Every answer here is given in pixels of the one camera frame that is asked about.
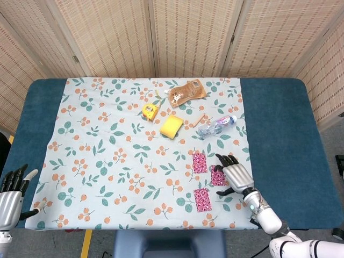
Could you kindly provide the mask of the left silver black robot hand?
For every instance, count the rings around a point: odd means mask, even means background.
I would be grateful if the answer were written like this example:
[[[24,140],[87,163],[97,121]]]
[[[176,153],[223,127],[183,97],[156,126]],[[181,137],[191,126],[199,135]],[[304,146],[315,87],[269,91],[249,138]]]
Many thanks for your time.
[[[46,205],[42,201],[32,210],[23,212],[23,200],[30,181],[37,175],[38,170],[34,169],[26,176],[24,172],[28,165],[25,164],[15,171],[8,172],[1,182],[1,232],[9,232],[27,218],[38,214]]]

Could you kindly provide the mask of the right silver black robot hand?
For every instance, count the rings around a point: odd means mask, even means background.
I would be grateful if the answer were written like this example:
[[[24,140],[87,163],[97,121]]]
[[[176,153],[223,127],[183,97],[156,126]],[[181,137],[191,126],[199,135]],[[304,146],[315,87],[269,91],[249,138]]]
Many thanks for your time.
[[[230,184],[230,187],[225,191],[217,191],[218,196],[227,196],[234,192],[243,195],[246,189],[254,187],[252,176],[233,155],[216,154],[216,157],[221,165],[216,165],[215,171],[222,172]]]

